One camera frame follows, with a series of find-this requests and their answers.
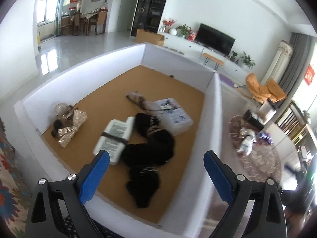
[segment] white enclosure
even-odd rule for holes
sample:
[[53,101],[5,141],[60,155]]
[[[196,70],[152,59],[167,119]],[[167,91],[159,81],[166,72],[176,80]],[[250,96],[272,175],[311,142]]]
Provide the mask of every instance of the white enclosure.
[[41,138],[54,121],[55,105],[61,102],[76,104],[138,65],[166,75],[172,74],[175,79],[205,94],[188,166],[169,208],[158,223],[160,229],[124,214],[97,195],[86,203],[86,208],[94,220],[123,237],[197,237],[213,191],[213,184],[203,166],[203,155],[212,149],[220,157],[221,151],[222,99],[218,73],[165,48],[150,44],[134,45],[80,63],[44,83],[16,103],[17,117],[33,158],[50,180],[62,180],[70,171],[58,161]]

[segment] black strap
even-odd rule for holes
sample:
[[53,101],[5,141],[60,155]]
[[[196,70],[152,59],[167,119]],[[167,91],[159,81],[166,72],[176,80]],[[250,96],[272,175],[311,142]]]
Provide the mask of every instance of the black strap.
[[128,141],[127,141],[127,140],[125,140],[125,139],[123,139],[123,138],[119,138],[119,137],[113,136],[113,135],[111,135],[111,134],[109,134],[109,133],[107,133],[107,132],[101,133],[101,136],[104,136],[104,137],[107,137],[107,138],[111,138],[111,139],[113,139],[113,140],[116,140],[116,141],[118,141],[118,142],[123,143],[124,145],[127,145],[127,144],[128,144]]

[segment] dining chair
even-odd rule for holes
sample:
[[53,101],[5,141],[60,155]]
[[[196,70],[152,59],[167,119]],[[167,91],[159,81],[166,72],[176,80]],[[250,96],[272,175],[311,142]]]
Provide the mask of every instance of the dining chair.
[[[91,26],[95,25],[95,35],[105,33],[106,32],[107,14],[108,14],[108,10],[105,10],[105,9],[104,10],[100,10],[98,12],[97,19],[91,19],[89,21],[88,30],[91,31]],[[101,33],[97,33],[97,26],[98,25],[102,25],[102,32]]]
[[73,18],[73,35],[75,34],[75,30],[77,30],[76,36],[79,36],[79,31],[80,31],[80,12],[74,13],[74,18]]
[[81,26],[83,26],[83,31],[84,33],[87,35],[87,31],[88,31],[88,20],[86,17],[80,18],[80,29]]
[[72,23],[70,22],[70,16],[69,14],[63,15],[61,17],[61,30],[63,32],[63,35],[65,34],[65,29],[71,29]]

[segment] floral blanket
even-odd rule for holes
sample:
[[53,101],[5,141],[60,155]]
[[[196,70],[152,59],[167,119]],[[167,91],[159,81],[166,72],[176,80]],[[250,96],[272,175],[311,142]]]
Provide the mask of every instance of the floral blanket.
[[14,163],[14,155],[0,119],[0,217],[17,238],[23,238],[31,194]]

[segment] bottle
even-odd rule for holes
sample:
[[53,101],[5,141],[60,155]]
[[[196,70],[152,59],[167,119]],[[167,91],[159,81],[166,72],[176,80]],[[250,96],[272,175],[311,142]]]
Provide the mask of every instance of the bottle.
[[108,9],[108,3],[107,3],[107,0],[105,0],[105,2],[104,2],[104,5],[103,5],[103,7],[102,7],[102,9]]

